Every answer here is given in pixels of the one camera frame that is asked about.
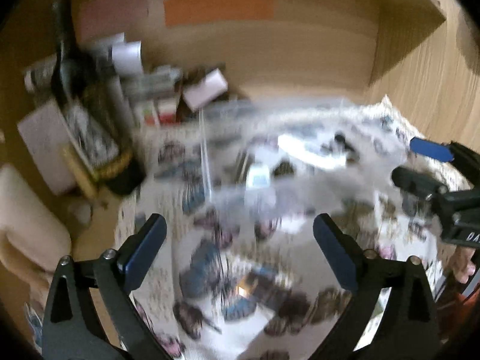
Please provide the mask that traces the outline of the person's right hand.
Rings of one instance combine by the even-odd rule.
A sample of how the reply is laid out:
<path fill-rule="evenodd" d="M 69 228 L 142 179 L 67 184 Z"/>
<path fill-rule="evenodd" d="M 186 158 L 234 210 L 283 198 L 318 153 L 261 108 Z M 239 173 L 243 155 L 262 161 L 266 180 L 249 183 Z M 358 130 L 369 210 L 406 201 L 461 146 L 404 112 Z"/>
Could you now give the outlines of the person's right hand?
<path fill-rule="evenodd" d="M 476 265 L 472 262 L 475 249 L 457 246 L 450 258 L 450 268 L 456 280 L 466 284 L 476 271 Z"/>

